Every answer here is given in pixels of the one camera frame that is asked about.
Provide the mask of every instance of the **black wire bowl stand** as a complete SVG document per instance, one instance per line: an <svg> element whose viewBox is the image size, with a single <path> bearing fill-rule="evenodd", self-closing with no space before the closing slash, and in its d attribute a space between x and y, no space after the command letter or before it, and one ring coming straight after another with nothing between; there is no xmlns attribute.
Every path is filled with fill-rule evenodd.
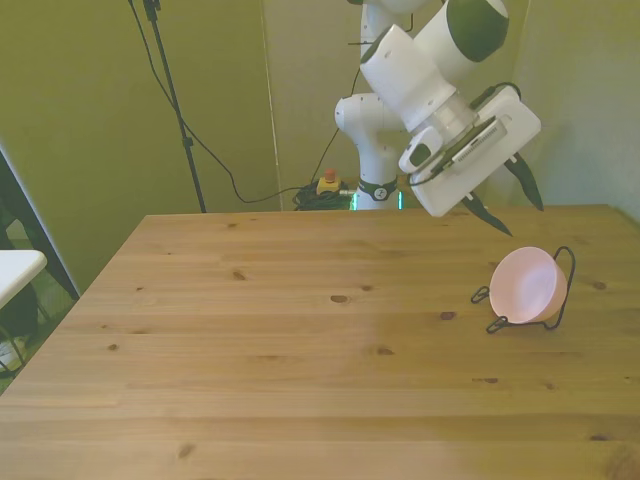
<svg viewBox="0 0 640 480"><path fill-rule="evenodd" d="M562 317L564 316L564 310L567 306L567 301L569 300L569 294L571 293L571 285L573 284L573 277L575 276L575 273L576 273L576 256L574 255L573 250L571 250L569 247L560 247L556 252L556 254L553 256L553 259L558 260L558 257L562 252L567 252L569 256L571 256L571 273L569 274L569 279L567 281L567 296L564 299L562 308L558 313L558 318L556 319L555 323L553 324L549 324L547 322L531 322L531 323L522 323L522 324L510 323L507 317L498 317L498 319L496 319L491 325L487 327L487 333L489 335L494 335L498 333L500 330L502 330L503 328L530 327L533 325L541 325L544 327L545 330L551 331L551 330L556 330L560 326L560 324L562 323ZM483 300L489 298L490 292L491 291L489 290L489 287L487 286L480 287L478 291L474 293L473 296L471 297L471 303L473 303L474 305L481 303Z"/></svg>

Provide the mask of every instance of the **yellow-green wall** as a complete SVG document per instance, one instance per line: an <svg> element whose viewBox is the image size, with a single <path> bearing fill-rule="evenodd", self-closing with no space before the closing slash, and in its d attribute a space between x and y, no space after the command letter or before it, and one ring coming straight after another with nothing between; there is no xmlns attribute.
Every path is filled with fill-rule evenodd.
<svg viewBox="0 0 640 480"><path fill-rule="evenodd" d="M141 0L135 0L147 33ZM259 0L163 0L184 115L248 197L277 190ZM144 215L196 212L126 0L0 0L0 143L85 289ZM210 211L245 206L196 148Z"/></svg>
<svg viewBox="0 0 640 480"><path fill-rule="evenodd" d="M640 2L532 0L516 81L543 124L525 149L547 204L604 203L640 220ZM492 203L525 203L504 171Z"/></svg>

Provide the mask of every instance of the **wooden tabletop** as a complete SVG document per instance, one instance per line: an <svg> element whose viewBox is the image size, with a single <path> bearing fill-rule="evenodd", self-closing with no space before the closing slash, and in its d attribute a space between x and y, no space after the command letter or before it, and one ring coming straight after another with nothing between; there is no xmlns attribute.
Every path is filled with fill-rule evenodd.
<svg viewBox="0 0 640 480"><path fill-rule="evenodd" d="M640 235L605 207L148 217L0 398L3 480L640 478ZM485 333L570 245L562 327ZM561 266L567 267L562 260Z"/></svg>

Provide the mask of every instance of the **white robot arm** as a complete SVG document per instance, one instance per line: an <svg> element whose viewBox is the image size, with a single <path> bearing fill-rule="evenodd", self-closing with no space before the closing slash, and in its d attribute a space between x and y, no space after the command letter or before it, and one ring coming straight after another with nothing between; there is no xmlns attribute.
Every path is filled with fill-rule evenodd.
<svg viewBox="0 0 640 480"><path fill-rule="evenodd" d="M415 39L396 25L384 31L363 55L361 71L413 135L400 168L427 211L442 216L462 201L510 234L473 190L504 164L543 208L518 154L540 132L540 120L512 87L489 89L469 105L454 86L502 46L508 25L501 0L448 0Z"/></svg>
<svg viewBox="0 0 640 480"><path fill-rule="evenodd" d="M431 0L348 0L362 9L361 54L402 15L413 13ZM397 209L399 152L380 141L381 132L404 131L401 118L377 94L343 98L335 111L336 124L355 144L360 157L357 205L362 210Z"/></svg>

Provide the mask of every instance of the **black cable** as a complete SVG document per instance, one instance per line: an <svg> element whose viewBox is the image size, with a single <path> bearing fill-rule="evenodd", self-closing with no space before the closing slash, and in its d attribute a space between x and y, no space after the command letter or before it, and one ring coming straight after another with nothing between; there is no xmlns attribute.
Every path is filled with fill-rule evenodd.
<svg viewBox="0 0 640 480"><path fill-rule="evenodd" d="M429 183L435 177L430 175L426 180L422 180L421 182L411 183L411 175L407 175L407 185L410 187L419 187L420 185L424 185L425 183Z"/></svg>
<svg viewBox="0 0 640 480"><path fill-rule="evenodd" d="M320 195L316 193L318 182L313 182L310 185L302 188L293 197L293 203L295 204L296 211L310 211L310 210L345 210L351 204L351 196L341 195L340 192L323 192ZM342 182L340 184L341 190L347 190L349 186Z"/></svg>
<svg viewBox="0 0 640 480"><path fill-rule="evenodd" d="M516 85L513 82L500 82L500 83L497 83L497 84L487 88L484 92L482 92L475 100L473 100L469 104L469 108L471 108L471 110L479 109L480 106L484 102L489 100L496 93L496 90L498 90L501 87L511 87L511 88L513 88L516 91L516 93L518 94L518 97L520 98L520 100L522 100L522 90L520 90L520 87L518 87L518 85Z"/></svg>
<svg viewBox="0 0 640 480"><path fill-rule="evenodd" d="M353 79L353 85L351 86L351 95L349 95L350 97L352 97L354 92L356 91L356 84L358 83L358 77L360 77L360 68L358 68L358 71L356 72L356 76ZM322 157L320 157L320 161L318 162L318 165L316 166L316 170L313 172L313 175L311 176L311 181L309 183L313 183L315 181L316 175L318 174L318 171L322 166L322 162L324 162L324 157L327 156L327 152L329 152L331 145L333 145L333 141L338 136L338 132L340 132L340 129L336 128L336 131L333 132L333 136L331 137L331 140L329 140L329 143L327 144L327 148L324 149L324 153L322 154Z"/></svg>
<svg viewBox="0 0 640 480"><path fill-rule="evenodd" d="M176 111L176 113L179 113L178 110L176 109L175 105L173 104L173 101L171 100L171 97L169 96L169 92L167 92L167 89L165 88L164 84L162 83L162 80L160 80L160 77L158 76L158 72L156 71L155 65L153 63L153 57L151 56L151 50L149 48L149 42L147 42L147 37L144 33L144 29L142 28L142 23L140 22L140 17L138 17L138 12L136 11L135 6L133 5L133 0L128 0L129 2L129 6L131 7L131 11L133 12L133 16L136 20L136 24L138 26L138 30L140 32L140 36L142 37L142 43L144 44L144 49L147 53L147 58L149 59L149 65L151 67L151 72L153 73L153 76L156 79L156 82L158 83L158 85L160 86L162 93L164 93L164 96L167 98L167 101L169 102L169 104L171 105L171 108L173 108L174 111ZM193 136L193 139L198 142L198 144L204 148L204 150L211 155L211 157L213 157L213 159L218 162L218 164L222 167L222 169L227 173L227 175L229 176L229 179L231 180L231 186L233 187L233 191L236 195L236 197L238 197L238 199L245 204L251 204L251 203L259 203L259 202L264 202L266 200L269 200L271 198L277 197L278 195L285 193L285 192L289 192L292 190L300 190L304 187L291 187L291 188L285 188L284 190L281 190L277 193L274 193L273 195L269 195L267 197L264 198L260 198L257 200L246 200L245 198L242 197L242 195L240 194L240 192L238 191L238 187L236 185L236 179L233 176L233 173L231 172L231 170L224 164L224 162L222 160L220 160L220 158L202 141L200 140L200 137L198 137L198 135L196 135L196 133L191 129L191 127L189 127L189 124L187 124L187 122L184 120L184 118L182 118L182 123L184 124L185 129Z"/></svg>
<svg viewBox="0 0 640 480"><path fill-rule="evenodd" d="M333 132L333 136L331 137L331 140L329 140L329 143L327 144L327 148L324 149L324 153L322 154L322 157L320 157L320 161L318 162L318 165L316 165L316 169L313 172L313 175L311 176L311 181L309 183L313 183L315 181L316 175L318 174L318 170L320 170L320 167L322 166L322 162L324 162L324 157L327 156L327 152L331 148L331 145L333 145L333 141L336 139L339 132L340 132L339 128L336 128L336 131Z"/></svg>

